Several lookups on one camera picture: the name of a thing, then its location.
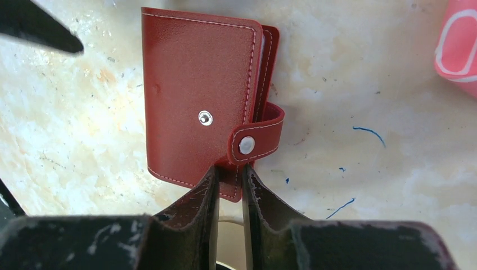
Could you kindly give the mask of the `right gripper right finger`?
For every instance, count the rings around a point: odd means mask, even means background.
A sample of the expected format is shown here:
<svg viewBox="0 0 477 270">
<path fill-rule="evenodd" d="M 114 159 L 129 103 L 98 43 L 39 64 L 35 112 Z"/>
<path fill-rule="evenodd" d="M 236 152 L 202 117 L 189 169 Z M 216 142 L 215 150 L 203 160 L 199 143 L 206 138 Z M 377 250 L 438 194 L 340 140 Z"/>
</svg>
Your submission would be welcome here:
<svg viewBox="0 0 477 270">
<path fill-rule="evenodd" d="M 251 166 L 242 180 L 247 269 L 457 269 L 427 224 L 313 220 L 267 188 Z"/>
</svg>

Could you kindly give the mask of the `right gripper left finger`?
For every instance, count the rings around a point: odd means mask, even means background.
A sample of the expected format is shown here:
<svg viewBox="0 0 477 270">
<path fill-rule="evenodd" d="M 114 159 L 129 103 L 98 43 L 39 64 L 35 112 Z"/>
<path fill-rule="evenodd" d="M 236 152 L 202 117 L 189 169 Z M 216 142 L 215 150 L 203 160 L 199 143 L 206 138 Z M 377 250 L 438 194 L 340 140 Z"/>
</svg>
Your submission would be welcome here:
<svg viewBox="0 0 477 270">
<path fill-rule="evenodd" d="M 23 216 L 1 232 L 2 269 L 215 269 L 219 173 L 155 215 Z"/>
</svg>

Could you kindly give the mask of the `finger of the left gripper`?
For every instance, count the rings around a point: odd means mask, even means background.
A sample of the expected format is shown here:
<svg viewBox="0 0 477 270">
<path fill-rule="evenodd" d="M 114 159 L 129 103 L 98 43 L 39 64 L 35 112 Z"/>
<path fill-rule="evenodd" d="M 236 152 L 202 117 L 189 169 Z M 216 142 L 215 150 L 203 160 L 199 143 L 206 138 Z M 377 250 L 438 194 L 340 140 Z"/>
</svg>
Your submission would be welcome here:
<svg viewBox="0 0 477 270">
<path fill-rule="evenodd" d="M 84 51 L 77 36 L 30 0 L 1 1 L 1 34 L 66 53 Z"/>
</svg>

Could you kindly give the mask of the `red card holder wallet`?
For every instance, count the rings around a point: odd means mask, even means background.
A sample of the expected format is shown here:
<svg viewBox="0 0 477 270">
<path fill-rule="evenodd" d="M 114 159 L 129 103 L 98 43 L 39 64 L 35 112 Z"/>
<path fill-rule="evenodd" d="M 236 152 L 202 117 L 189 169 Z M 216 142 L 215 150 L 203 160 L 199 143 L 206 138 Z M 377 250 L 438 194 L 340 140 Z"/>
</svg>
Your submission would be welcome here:
<svg viewBox="0 0 477 270">
<path fill-rule="evenodd" d="M 195 187 L 220 172 L 238 202 L 245 165 L 278 149 L 285 113 L 268 101 L 280 32 L 255 20 L 142 7 L 148 171 Z"/>
</svg>

